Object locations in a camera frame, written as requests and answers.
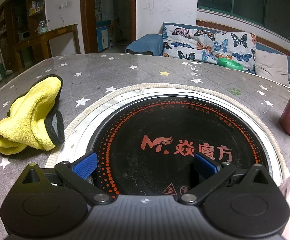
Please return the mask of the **blue white storage box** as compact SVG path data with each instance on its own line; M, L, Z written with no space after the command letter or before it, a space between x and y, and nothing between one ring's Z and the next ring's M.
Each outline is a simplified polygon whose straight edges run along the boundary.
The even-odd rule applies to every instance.
M109 48L110 24L111 24L110 20L96 22L98 52Z

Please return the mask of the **butterfly pattern pillow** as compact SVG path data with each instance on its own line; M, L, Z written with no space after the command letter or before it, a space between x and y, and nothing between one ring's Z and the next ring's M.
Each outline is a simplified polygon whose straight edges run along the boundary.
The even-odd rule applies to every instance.
M233 60L244 70L253 70L256 36L244 32L219 32L165 24L162 28L163 56L216 64Z

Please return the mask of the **yellow microfiber cloth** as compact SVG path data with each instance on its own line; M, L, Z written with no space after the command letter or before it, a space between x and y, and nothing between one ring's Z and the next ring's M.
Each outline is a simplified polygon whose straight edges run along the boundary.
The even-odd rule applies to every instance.
M62 78L51 74L14 100L0 120L0 154L17 154L28 146L50 151L63 144L64 123L58 110L62 87Z

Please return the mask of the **glass jar on table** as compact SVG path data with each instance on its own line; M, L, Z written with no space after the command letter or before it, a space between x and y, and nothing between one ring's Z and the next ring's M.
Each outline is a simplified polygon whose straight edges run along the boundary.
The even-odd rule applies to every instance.
M46 33L49 30L49 20L40 21L38 24L37 31L39 34Z

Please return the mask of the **green plastic bowl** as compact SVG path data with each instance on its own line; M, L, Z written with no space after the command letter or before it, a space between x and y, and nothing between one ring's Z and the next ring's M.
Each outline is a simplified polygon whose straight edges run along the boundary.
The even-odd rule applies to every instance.
M243 66L240 63L237 63L233 60L220 57L217 59L217 65L223 66L229 69L243 70Z

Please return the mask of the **dark wooden shelf cabinet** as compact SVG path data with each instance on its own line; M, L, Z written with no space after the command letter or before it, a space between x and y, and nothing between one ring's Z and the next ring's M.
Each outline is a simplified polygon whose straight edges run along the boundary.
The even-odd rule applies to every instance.
M0 55L7 70L18 71L14 45L38 34L44 0L6 0L0 5Z

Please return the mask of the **black round induction cooktop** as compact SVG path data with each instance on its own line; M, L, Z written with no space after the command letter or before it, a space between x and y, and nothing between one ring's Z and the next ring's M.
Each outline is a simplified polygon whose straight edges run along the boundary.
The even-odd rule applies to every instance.
M185 96L148 97L119 108L98 126L87 150L97 154L93 184L112 198L182 195L200 182L197 153L238 169L268 166L266 150L246 122L215 103Z

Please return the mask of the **grey star pattern table cover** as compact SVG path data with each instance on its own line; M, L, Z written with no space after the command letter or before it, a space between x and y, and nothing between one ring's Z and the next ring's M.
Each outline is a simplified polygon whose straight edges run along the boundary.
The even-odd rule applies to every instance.
M0 239L285 239L290 207L279 186L290 177L290 137L279 117L289 87L171 57L59 56L0 88L0 120L16 98L51 74L63 80L58 110L64 142L50 151L28 146L0 154ZM119 194L111 203L87 203L56 175L61 161L73 163L90 153L92 134L114 111L166 95L206 100L236 114L259 138L268 166L236 168L201 204L179 202L190 189L178 197Z

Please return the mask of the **window with dark glass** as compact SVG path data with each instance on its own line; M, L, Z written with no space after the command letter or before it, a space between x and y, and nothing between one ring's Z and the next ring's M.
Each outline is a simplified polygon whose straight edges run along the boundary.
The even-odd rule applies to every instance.
M241 18L290 39L290 0L198 0L198 8Z

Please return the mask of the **dark wooden side table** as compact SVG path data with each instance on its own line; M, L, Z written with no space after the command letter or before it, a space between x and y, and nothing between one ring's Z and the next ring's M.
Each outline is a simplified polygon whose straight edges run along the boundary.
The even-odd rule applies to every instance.
M33 34L29 38L26 38L14 44L13 50L14 50L14 55L16 58L18 70L23 72L24 63L23 63L22 56L20 53L22 49L32 47L34 45L40 45L43 52L43 59L48 59L52 57L49 41L65 34L73 33L75 52L77 54L80 54L77 26L78 24L76 23L76 24L66 25L60 28L52 29L42 34Z

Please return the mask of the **wall power socket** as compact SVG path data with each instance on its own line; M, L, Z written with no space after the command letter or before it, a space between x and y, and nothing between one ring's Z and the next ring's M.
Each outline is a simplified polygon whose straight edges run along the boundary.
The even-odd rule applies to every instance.
M68 2L64 2L59 6L59 9L64 9L68 7Z

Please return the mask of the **white cushion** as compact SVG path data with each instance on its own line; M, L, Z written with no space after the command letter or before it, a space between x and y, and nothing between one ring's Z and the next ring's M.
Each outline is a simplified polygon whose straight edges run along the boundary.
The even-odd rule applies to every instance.
M270 53L263 50L256 50L255 73L261 77L290 86L288 80L287 56Z

